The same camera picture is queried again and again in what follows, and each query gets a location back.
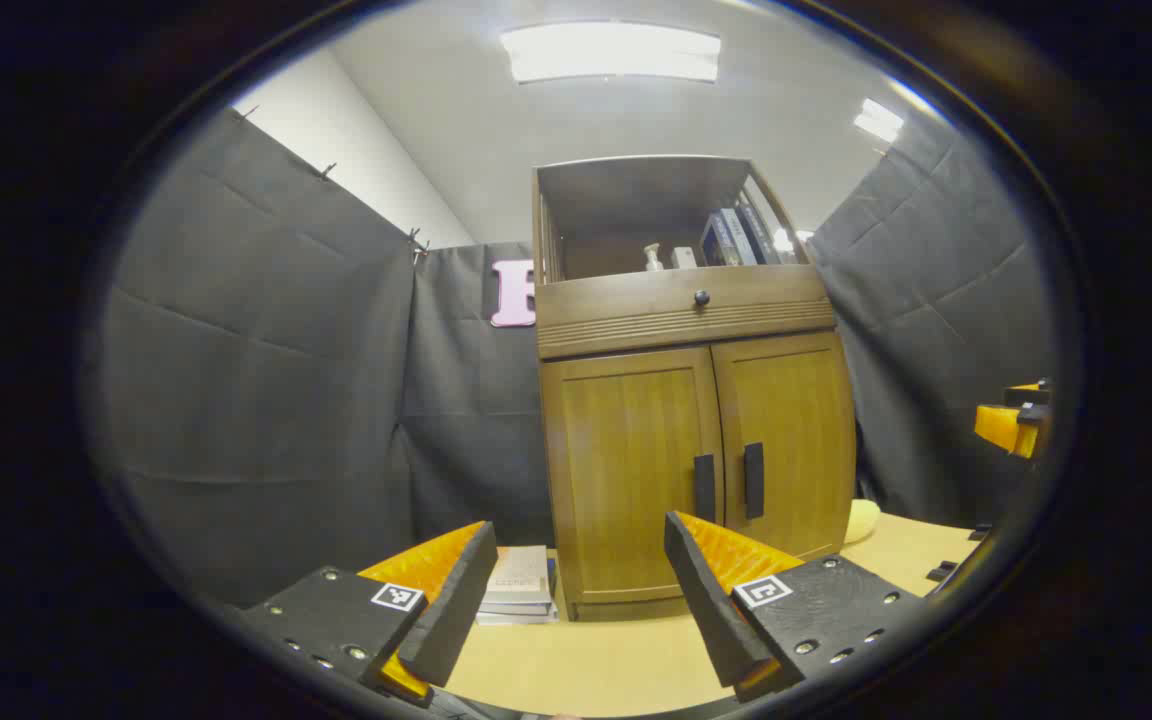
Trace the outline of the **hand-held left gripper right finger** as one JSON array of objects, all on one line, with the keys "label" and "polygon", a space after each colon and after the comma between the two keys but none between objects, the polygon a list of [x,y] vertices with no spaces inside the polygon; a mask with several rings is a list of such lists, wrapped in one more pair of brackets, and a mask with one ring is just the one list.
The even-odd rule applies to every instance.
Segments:
[{"label": "hand-held left gripper right finger", "polygon": [[838,553],[801,560],[685,511],[667,511],[664,552],[717,679],[738,702],[863,659],[925,605]]}]

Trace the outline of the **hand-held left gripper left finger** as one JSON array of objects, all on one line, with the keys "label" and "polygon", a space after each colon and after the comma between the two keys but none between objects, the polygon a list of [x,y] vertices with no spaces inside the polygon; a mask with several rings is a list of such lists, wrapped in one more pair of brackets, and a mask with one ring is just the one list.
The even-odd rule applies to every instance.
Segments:
[{"label": "hand-held left gripper left finger", "polygon": [[361,571],[323,566],[238,615],[324,670],[426,708],[465,647],[497,559],[494,525],[476,521]]}]

